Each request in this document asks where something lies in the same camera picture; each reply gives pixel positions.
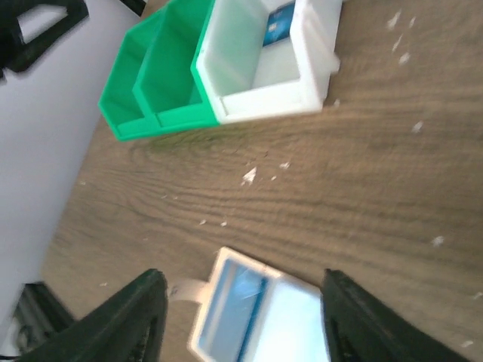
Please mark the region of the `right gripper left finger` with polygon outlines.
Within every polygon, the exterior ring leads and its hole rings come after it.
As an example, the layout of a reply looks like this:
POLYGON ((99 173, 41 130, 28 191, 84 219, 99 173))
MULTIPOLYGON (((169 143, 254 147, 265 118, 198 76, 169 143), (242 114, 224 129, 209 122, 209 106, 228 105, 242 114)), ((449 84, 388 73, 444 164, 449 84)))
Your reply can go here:
POLYGON ((149 269, 17 361, 157 361, 167 309, 165 276, 149 269))

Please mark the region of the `pink leather card holder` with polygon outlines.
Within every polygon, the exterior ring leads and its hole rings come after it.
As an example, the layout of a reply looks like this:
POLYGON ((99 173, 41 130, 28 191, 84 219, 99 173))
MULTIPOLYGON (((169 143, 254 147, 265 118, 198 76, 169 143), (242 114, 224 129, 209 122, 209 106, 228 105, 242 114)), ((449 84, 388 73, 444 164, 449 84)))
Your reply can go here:
POLYGON ((200 361, 329 361, 318 287, 222 247, 207 281, 180 279, 168 299, 198 304, 188 349, 200 361))

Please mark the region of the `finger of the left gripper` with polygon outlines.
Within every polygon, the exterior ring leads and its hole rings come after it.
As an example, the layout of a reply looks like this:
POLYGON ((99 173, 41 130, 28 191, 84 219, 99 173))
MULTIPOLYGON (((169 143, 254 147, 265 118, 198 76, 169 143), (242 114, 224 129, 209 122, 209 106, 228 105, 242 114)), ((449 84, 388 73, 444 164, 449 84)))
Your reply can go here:
POLYGON ((7 71, 20 74, 29 70, 60 38, 89 16, 83 0, 22 0, 1 2, 1 79, 7 71), (52 7, 60 19, 43 25, 25 36, 20 18, 35 8, 52 7))

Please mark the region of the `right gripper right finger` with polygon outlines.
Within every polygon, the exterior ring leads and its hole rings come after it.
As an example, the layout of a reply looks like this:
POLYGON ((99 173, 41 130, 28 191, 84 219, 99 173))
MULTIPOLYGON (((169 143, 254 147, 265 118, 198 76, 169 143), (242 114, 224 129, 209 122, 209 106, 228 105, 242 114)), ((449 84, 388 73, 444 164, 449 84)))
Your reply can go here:
POLYGON ((340 270, 325 270, 321 311, 330 361, 467 361, 340 270))

